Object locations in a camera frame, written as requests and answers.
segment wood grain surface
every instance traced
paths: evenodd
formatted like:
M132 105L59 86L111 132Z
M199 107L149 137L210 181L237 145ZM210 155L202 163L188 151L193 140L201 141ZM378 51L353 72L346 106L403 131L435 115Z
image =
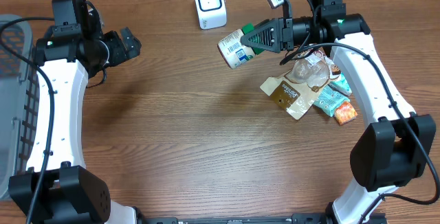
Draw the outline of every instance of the wood grain surface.
M147 217L277 216L321 212L352 178L349 153L364 131L362 114L344 126L312 107L299 121L259 89L281 54L264 52L231 70L217 43L247 24L281 16L266 0L226 0L228 24L198 27L194 0L90 0L106 31L128 26L141 56L86 91L82 147L87 169L107 182L113 200ZM291 0L295 16L310 15ZM420 114L440 123L439 0L345 0L372 29L385 68ZM51 0L0 0L1 13L52 16ZM34 38L49 25L31 22ZM440 139L430 156L440 168ZM428 199L429 170L397 191ZM389 199L389 223L438 223L440 205ZM0 223L23 223L12 202Z

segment mesh basket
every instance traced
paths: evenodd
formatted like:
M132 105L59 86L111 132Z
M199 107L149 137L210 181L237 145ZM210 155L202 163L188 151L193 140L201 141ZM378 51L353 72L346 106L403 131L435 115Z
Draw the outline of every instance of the mesh basket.
M0 26L19 16L0 15ZM27 22L7 28L1 40L30 57L32 31ZM9 177L25 172L36 132L39 106L36 72L0 46L0 200L9 199Z

